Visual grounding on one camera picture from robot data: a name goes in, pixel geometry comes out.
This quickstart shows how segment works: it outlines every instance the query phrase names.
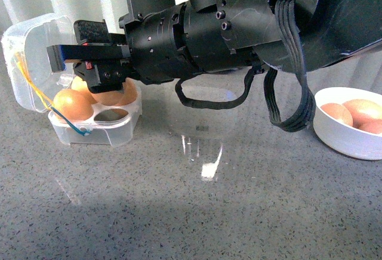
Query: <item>yellow wire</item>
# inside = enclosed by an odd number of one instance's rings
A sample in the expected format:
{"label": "yellow wire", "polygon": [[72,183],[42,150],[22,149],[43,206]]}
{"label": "yellow wire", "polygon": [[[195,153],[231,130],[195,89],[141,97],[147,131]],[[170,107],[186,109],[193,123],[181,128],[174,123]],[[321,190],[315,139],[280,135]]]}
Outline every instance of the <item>yellow wire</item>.
{"label": "yellow wire", "polygon": [[30,85],[30,87],[32,87],[32,89],[36,92],[37,96],[40,98],[41,102],[43,103],[44,107],[47,109],[47,110],[52,110],[52,108],[50,106],[53,105],[53,101],[47,97],[34,83],[33,81],[31,80],[27,70],[25,69],[25,67],[23,66],[23,60],[21,58],[21,54],[20,53],[17,53],[15,54],[15,57],[17,59],[17,62],[16,62],[16,65],[17,67],[19,68],[19,70],[21,71],[23,77],[25,78],[26,82]]}

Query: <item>black wire bundle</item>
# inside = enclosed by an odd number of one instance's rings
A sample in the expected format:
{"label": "black wire bundle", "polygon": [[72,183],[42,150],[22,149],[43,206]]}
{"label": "black wire bundle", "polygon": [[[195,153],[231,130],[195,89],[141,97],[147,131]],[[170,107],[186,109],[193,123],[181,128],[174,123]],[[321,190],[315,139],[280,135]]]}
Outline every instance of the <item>black wire bundle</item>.
{"label": "black wire bundle", "polygon": [[270,69],[264,79],[264,94],[269,110],[270,122],[286,132],[297,132],[309,126],[315,116],[316,102],[307,83],[306,66],[298,28],[295,22],[294,0],[278,0],[275,16],[281,40],[288,51],[298,82],[301,85],[301,100],[296,112],[287,120],[281,121],[276,103],[274,84],[278,74]]}

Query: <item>black cable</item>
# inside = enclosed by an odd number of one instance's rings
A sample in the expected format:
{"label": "black cable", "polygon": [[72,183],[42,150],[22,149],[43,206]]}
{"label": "black cable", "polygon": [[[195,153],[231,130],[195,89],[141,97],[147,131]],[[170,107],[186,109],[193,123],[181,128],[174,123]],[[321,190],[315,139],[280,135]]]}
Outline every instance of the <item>black cable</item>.
{"label": "black cable", "polygon": [[213,101],[196,100],[196,99],[188,98],[183,93],[183,89],[181,87],[181,84],[188,79],[180,79],[175,85],[175,92],[177,93],[180,102],[187,107],[191,107],[195,109],[212,109],[212,110],[232,109],[237,107],[238,105],[241,105],[245,101],[245,99],[247,99],[248,93],[251,89],[252,81],[255,75],[260,73],[264,73],[264,70],[261,68],[260,65],[253,66],[251,69],[249,69],[248,73],[244,77],[243,94],[239,98],[232,101],[213,102]]}
{"label": "black cable", "polygon": [[281,121],[280,111],[275,96],[275,80],[278,71],[270,69],[264,79],[264,94],[269,110],[270,122],[287,132],[297,132],[309,126],[313,121],[316,103],[307,83],[306,65],[300,35],[295,22],[295,1],[278,0],[275,6],[275,17],[279,34],[292,62],[292,68],[301,85],[301,100],[295,113]]}

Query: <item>white bowl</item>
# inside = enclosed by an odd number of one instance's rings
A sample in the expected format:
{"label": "white bowl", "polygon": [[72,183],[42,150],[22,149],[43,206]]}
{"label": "white bowl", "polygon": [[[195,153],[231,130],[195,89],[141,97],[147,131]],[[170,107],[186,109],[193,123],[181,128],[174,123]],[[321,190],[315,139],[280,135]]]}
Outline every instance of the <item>white bowl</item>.
{"label": "white bowl", "polygon": [[326,103],[343,104],[352,99],[367,99],[382,106],[382,95],[354,88],[332,87],[319,91],[315,98],[317,107],[313,127],[326,145],[357,159],[382,160],[382,136],[340,123],[321,110]]}

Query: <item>clear plastic lid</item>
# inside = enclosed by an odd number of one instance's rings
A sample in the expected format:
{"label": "clear plastic lid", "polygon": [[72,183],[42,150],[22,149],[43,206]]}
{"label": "clear plastic lid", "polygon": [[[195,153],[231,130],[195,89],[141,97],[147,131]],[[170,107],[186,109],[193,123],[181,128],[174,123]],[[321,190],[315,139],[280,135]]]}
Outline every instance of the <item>clear plastic lid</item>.
{"label": "clear plastic lid", "polygon": [[63,15],[46,14],[11,26],[1,39],[8,75],[17,102],[28,110],[46,111],[43,103],[23,77],[21,61],[33,83],[49,98],[67,88],[73,79],[73,66],[63,73],[53,73],[47,47],[76,44],[73,23]]}

